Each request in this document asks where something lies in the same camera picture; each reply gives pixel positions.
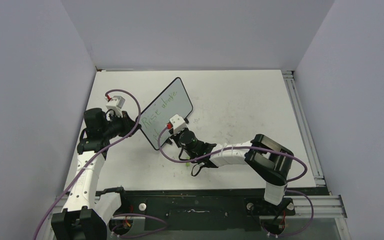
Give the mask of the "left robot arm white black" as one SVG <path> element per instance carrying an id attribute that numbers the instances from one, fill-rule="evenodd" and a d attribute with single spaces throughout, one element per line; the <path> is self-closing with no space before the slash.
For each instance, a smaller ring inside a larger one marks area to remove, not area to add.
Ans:
<path id="1" fill-rule="evenodd" d="M 68 198 L 61 212 L 51 218 L 58 240 L 105 240 L 112 215 L 121 216 L 129 210 L 129 201 L 121 196 L 120 188 L 105 190 L 103 199 L 96 200 L 111 139 L 126 139 L 141 128 L 124 110 L 108 110 L 108 113 L 110 118 L 101 108 L 84 112 L 85 128 L 76 149 L 76 176 L 68 187 Z"/>

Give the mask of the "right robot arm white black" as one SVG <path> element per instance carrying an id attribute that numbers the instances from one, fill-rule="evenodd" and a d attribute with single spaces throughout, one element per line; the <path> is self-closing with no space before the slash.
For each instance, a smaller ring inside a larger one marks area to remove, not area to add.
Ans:
<path id="1" fill-rule="evenodd" d="M 230 165 L 247 165 L 265 182 L 263 209 L 269 214 L 276 214 L 283 207 L 283 198 L 288 185 L 288 174 L 292 166 L 294 154 L 271 138 L 257 134 L 247 142 L 239 144 L 215 144 L 197 139 L 195 133 L 188 128 L 175 131 L 168 129 L 170 138 L 180 148 L 179 160 L 185 153 L 196 166 L 197 176 L 203 168 L 221 168 Z"/>

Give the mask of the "black framed small whiteboard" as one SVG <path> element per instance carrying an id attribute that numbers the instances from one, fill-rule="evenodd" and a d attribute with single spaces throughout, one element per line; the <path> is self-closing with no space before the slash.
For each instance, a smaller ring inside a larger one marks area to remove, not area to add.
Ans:
<path id="1" fill-rule="evenodd" d="M 158 150 L 158 137 L 170 118 L 187 118 L 193 111 L 192 101 L 180 77 L 175 78 L 140 115 L 141 132 L 154 150 Z"/>

